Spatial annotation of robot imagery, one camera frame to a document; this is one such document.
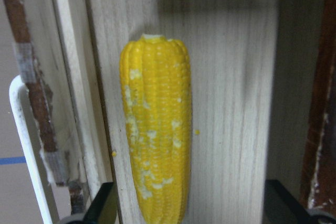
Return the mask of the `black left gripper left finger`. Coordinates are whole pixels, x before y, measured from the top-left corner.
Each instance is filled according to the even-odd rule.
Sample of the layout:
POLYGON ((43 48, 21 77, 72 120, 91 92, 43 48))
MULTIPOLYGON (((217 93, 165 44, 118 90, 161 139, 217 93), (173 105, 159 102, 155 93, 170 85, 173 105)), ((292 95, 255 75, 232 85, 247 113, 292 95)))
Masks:
POLYGON ((103 183, 87 210, 83 223, 114 224, 117 217, 117 188, 114 182, 103 183))

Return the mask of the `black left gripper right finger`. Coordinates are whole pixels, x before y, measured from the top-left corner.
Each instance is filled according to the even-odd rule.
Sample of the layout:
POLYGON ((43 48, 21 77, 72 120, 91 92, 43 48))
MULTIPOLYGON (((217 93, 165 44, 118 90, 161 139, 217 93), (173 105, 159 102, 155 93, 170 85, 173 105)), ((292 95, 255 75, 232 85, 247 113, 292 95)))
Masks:
POLYGON ((278 180, 266 180, 264 211, 270 223, 319 223, 278 180))

